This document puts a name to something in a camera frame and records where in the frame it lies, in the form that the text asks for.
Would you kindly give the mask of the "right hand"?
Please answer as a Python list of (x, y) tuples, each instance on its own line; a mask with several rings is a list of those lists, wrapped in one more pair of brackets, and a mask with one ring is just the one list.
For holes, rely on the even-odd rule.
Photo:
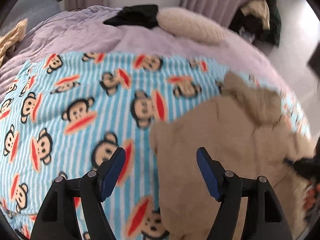
[(309, 211), (315, 205), (316, 199), (317, 199), (316, 195), (319, 192), (320, 192), (319, 184), (308, 187), (305, 198), (304, 198), (304, 204), (303, 204), (305, 211)]

